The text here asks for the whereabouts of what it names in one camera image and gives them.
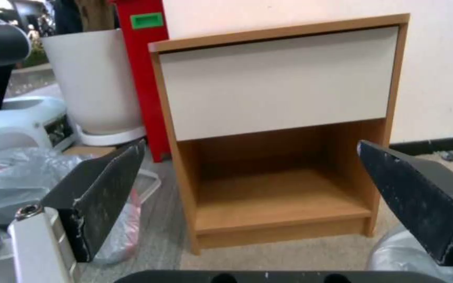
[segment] wooden cabinet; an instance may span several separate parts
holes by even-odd
[[[408,14],[150,44],[192,250],[363,233]]]

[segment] green label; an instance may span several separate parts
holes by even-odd
[[[146,29],[154,27],[162,27],[164,25],[164,20],[162,18],[162,13],[149,13],[149,14],[140,14],[132,15],[131,23],[133,29]]]

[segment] screw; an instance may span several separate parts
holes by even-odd
[[[26,218],[32,217],[34,215],[40,214],[43,212],[43,206],[41,204],[30,204],[20,208],[17,213],[15,213],[15,219],[17,221],[24,220]]]

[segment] plastic bag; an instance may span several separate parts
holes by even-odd
[[[19,208],[41,200],[76,165],[92,157],[40,147],[0,152],[0,225],[9,224]]]
[[[76,165],[93,157],[33,147],[0,152],[0,224],[9,224],[17,209],[40,201]],[[155,179],[151,186],[142,185],[145,177]],[[160,184],[158,175],[139,170],[127,203],[94,262],[113,264],[133,255],[138,244],[140,206]]]
[[[150,177],[155,181],[151,186],[144,187],[141,185],[144,177]],[[130,258],[135,253],[139,242],[141,205],[161,183],[157,174],[144,169],[139,170],[127,203],[94,257],[95,263],[112,265]]]
[[[453,283],[453,267],[437,265],[402,225],[379,240],[372,249],[367,269],[419,272]]]

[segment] black baseboard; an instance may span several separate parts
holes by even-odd
[[[389,147],[408,155],[432,154],[439,151],[453,151],[453,138],[392,143]]]

